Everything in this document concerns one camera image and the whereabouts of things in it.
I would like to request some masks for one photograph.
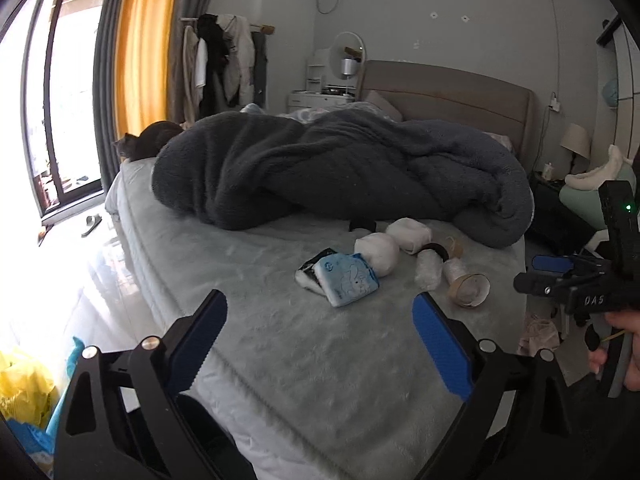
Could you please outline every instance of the yellow curtain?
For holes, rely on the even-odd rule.
[[[122,0],[114,64],[117,138],[167,118],[173,8],[174,0]]]

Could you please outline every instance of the white jacket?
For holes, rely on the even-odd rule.
[[[252,71],[255,51],[249,20],[244,16],[219,14],[218,25],[232,43],[224,74],[226,101],[231,101],[239,88],[239,104],[245,106],[254,101]]]

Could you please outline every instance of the window frame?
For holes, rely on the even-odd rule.
[[[45,137],[47,143],[47,152],[49,153],[49,163],[51,169],[51,176],[53,179],[54,186],[56,187],[56,193],[58,196],[58,204],[49,207],[46,210],[43,208],[43,204],[40,202],[40,198],[38,196],[36,185],[34,182],[33,173],[33,165],[31,163],[31,149],[29,146],[29,137],[28,137],[28,118],[27,118],[27,74],[29,69],[29,52],[31,50],[31,43],[33,43],[33,35],[34,30],[38,21],[38,17],[40,15],[40,11],[42,9],[42,5],[44,4],[44,0],[36,0],[36,4],[33,9],[33,13],[31,15],[31,20],[29,24],[29,28],[27,31],[27,36],[24,44],[24,52],[22,55],[22,69],[20,74],[20,124],[22,127],[22,144],[24,147],[24,156],[27,162],[27,168],[29,170],[30,177],[30,186],[33,191],[33,197],[36,201],[36,205],[38,207],[38,211],[40,213],[40,217],[44,218],[50,215],[53,215],[59,212],[61,209],[71,205],[72,203],[82,200],[83,198],[87,198],[92,194],[99,192],[102,190],[102,183],[100,179],[88,182],[82,186],[79,186],[75,189],[65,192],[62,186],[62,180],[60,179],[60,174],[58,172],[58,162],[56,160],[56,152],[55,146],[53,143],[53,134],[51,129],[51,103],[50,103],[50,76],[51,76],[51,58],[53,54],[53,42],[56,32],[56,27],[58,26],[58,19],[60,17],[60,10],[62,8],[63,0],[55,0],[55,6],[51,15],[51,20],[49,23],[49,33],[47,35],[47,47],[45,50],[45,61],[44,61],[44,74],[43,74],[43,110],[44,110],[44,129],[45,129]]]

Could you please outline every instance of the tile floor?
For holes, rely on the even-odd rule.
[[[81,238],[86,216],[96,213],[101,224]],[[54,225],[37,258],[33,299],[12,311],[10,323],[20,347],[44,362],[57,384],[66,383],[72,336],[116,351],[158,332],[102,205]]]

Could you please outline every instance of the nightstand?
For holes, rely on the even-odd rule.
[[[548,246],[555,254],[580,251],[596,232],[587,222],[560,202],[563,180],[544,180],[540,172],[529,179],[535,212],[527,235]]]
[[[287,101],[287,113],[295,112],[300,108],[328,108],[329,106],[351,103],[354,101],[351,95],[328,95],[313,92],[292,92]]]

